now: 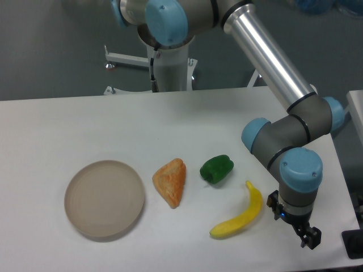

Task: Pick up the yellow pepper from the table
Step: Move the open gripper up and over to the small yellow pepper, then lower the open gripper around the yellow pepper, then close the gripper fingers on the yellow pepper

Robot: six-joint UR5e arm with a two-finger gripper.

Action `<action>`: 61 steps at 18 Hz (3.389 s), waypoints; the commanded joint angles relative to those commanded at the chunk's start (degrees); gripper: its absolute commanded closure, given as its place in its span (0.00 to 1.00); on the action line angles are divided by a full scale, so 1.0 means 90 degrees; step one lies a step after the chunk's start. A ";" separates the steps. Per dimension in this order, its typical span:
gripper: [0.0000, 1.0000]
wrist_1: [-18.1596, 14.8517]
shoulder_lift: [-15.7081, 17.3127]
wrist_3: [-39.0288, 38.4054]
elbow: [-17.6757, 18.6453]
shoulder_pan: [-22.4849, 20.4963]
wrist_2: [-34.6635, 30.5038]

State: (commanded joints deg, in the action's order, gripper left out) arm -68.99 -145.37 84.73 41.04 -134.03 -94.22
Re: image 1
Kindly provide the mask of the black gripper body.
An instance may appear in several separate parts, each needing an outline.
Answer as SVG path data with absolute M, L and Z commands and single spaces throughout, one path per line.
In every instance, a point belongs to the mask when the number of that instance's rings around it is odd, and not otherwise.
M 312 209 L 303 209 L 301 207 L 293 207 L 290 209 L 287 206 L 279 206 L 279 216 L 287 224 L 290 224 L 297 235 L 311 234 L 310 217 Z

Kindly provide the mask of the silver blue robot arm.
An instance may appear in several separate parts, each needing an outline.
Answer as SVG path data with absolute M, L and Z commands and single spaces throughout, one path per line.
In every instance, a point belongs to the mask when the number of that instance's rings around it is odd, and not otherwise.
M 151 47 L 147 67 L 153 92 L 185 91 L 190 84 L 187 58 L 169 56 L 192 39 L 220 26 L 242 48 L 287 116 L 276 122 L 257 118 L 242 132 L 242 142 L 279 187 L 267 199 L 275 219 L 290 224 L 303 247 L 316 248 L 321 232 L 309 219 L 322 181 L 320 157 L 306 145 L 344 122 L 332 97 L 320 97 L 288 60 L 255 13 L 251 1 L 112 1 L 119 25 L 136 26 Z

